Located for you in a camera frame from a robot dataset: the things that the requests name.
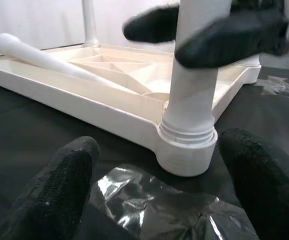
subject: black table surface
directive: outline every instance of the black table surface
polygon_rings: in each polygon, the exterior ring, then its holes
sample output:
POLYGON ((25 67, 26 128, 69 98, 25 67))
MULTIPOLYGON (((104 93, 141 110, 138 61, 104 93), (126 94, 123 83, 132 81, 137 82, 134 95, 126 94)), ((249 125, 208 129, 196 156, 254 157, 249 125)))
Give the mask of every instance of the black table surface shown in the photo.
MULTIPOLYGON (((257 85, 241 88, 215 128, 218 133, 248 130, 289 154, 289 70, 264 67, 259 79, 257 85)), ((206 192, 239 204, 217 146, 204 174, 177 177, 165 172, 150 150, 0 87, 0 221, 55 151, 80 136, 91 136, 100 145, 96 179, 131 164, 179 190, 206 192)))

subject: plastic wrap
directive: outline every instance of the plastic wrap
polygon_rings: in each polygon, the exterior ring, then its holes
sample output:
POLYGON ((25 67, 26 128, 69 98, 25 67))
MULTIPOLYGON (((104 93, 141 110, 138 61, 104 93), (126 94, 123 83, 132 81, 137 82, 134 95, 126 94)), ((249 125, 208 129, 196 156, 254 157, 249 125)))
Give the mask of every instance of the plastic wrap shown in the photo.
POLYGON ((176 190, 130 165, 97 181, 90 201, 140 239, 258 239, 242 208, 206 193, 176 190))

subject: black cloth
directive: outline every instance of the black cloth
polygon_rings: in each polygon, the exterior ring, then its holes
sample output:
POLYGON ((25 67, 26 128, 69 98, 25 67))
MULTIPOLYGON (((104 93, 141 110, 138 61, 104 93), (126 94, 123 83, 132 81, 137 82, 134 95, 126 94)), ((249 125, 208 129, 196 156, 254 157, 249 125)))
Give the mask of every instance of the black cloth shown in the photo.
MULTIPOLYGON (((270 81, 268 76, 287 78, 289 83, 289 70, 263 68, 259 78, 265 83, 270 81)), ((271 140, 289 155, 289 88, 266 94, 263 86, 243 86, 215 127, 218 133, 228 128, 246 129, 271 140)), ((132 164, 182 191, 205 192, 239 205, 218 147, 207 172, 177 177, 165 172, 150 150, 0 87, 0 222, 57 149, 80 136, 91 136, 99 143, 96 180, 116 166, 132 164)), ((86 209, 78 239, 89 239, 89 233, 99 225, 90 221, 94 219, 92 212, 86 209)))

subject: white background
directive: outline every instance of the white background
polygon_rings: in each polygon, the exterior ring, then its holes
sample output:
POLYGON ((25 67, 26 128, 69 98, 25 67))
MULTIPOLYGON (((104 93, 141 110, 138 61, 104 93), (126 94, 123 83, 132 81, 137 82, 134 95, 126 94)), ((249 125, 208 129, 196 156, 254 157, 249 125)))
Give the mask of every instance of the white background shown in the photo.
MULTIPOLYGON (((134 44, 122 34, 123 23, 157 5, 179 0, 93 0, 97 37, 103 44, 173 51, 171 44, 134 44)), ((0 33, 10 33, 39 49, 84 41, 81 0, 0 0, 0 33)), ((289 55, 263 55, 262 65, 289 69, 289 55)))

